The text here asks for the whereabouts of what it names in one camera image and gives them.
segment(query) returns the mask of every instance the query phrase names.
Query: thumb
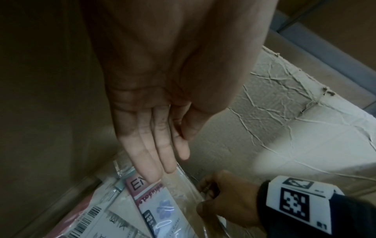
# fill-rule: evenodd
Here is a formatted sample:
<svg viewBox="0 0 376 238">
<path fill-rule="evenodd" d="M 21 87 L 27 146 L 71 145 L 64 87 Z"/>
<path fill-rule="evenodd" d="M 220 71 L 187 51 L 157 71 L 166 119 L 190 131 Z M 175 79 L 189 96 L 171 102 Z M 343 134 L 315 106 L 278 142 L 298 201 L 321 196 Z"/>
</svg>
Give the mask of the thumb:
<svg viewBox="0 0 376 238">
<path fill-rule="evenodd" d="M 200 216 L 217 214 L 217 206 L 215 200 L 200 202 L 196 207 L 196 211 Z"/>
<path fill-rule="evenodd" d="M 191 104 L 181 122 L 184 139 L 192 140 L 213 115 L 213 113 L 203 112 Z"/>
</svg>

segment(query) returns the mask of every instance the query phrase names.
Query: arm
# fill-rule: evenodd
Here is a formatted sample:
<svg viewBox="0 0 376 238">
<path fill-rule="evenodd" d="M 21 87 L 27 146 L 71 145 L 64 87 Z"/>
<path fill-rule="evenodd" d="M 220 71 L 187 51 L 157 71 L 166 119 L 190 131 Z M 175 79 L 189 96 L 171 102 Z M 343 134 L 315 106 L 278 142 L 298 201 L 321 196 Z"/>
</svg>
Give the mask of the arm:
<svg viewBox="0 0 376 238">
<path fill-rule="evenodd" d="M 279 207 L 279 202 L 283 200 L 281 193 L 275 196 L 275 193 L 272 192 L 273 189 L 269 190 L 269 184 L 270 181 L 266 181 L 259 187 L 226 171 L 209 175 L 197 185 L 199 191 L 203 191 L 209 186 L 206 201 L 198 206 L 197 211 L 203 217 L 208 213 L 215 213 L 243 227 L 262 225 L 269 238 L 376 237 L 376 208 L 371 204 L 332 192 L 329 193 L 327 199 L 329 209 L 326 209 L 325 203 L 314 203 L 320 201 L 320 199 L 325 200 L 324 196 L 319 197 L 313 193 L 304 193 L 305 196 L 310 196 L 311 202 L 306 207 L 306 209 L 311 207 L 311 219 L 307 220 L 317 225 L 314 212 L 312 212 L 313 206 L 316 205 L 315 210 L 319 210 L 316 215 L 323 215 L 331 223 L 332 235 L 330 235 L 323 232 L 324 228 L 328 228 L 326 227 L 327 224 L 325 227 L 324 223 L 319 224 L 320 230 L 317 226 L 309 225 L 309 222 L 303 222 L 294 216 L 288 216 L 271 208 L 270 202 L 268 206 L 267 200 L 277 202 L 276 207 Z M 274 188 L 276 190 L 282 189 L 275 184 Z"/>
</svg>

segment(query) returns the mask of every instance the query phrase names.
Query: human palm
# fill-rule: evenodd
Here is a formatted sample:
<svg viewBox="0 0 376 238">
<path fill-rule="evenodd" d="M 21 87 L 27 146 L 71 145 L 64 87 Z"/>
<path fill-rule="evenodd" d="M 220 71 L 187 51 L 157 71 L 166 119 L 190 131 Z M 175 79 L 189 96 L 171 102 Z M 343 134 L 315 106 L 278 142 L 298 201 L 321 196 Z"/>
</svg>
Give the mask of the human palm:
<svg viewBox="0 0 376 238">
<path fill-rule="evenodd" d="M 81 0 L 118 140 L 149 182 L 251 71 L 277 0 Z"/>
</svg>

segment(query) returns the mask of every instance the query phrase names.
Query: barcode label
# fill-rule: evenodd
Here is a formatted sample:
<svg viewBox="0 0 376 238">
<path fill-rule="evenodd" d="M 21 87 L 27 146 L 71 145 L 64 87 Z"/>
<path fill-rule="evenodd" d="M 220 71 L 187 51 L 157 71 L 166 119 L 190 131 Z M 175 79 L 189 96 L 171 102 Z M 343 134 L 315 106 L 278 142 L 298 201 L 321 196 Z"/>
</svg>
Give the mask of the barcode label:
<svg viewBox="0 0 376 238">
<path fill-rule="evenodd" d="M 79 238 L 94 218 L 99 214 L 102 208 L 94 206 L 86 215 L 82 218 L 79 224 L 69 233 L 68 238 Z"/>
</svg>

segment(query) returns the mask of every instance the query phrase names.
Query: transparent plastic wrap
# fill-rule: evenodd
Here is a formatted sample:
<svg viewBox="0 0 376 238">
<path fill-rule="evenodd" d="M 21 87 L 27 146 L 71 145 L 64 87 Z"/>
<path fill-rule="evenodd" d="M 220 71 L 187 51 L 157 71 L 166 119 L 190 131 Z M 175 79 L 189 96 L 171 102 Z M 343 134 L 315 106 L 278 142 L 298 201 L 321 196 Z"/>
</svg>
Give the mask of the transparent plastic wrap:
<svg viewBox="0 0 376 238">
<path fill-rule="evenodd" d="M 120 192 L 116 178 L 106 179 L 66 215 L 45 238 L 147 238 L 137 228 L 108 210 Z"/>
<path fill-rule="evenodd" d="M 149 231 L 154 238 L 228 237 L 216 216 L 203 220 L 197 214 L 196 206 L 203 198 L 179 166 L 157 183 L 148 184 L 130 167 L 125 154 L 118 154 L 114 163 L 123 191 L 109 210 L 139 230 Z"/>
</svg>

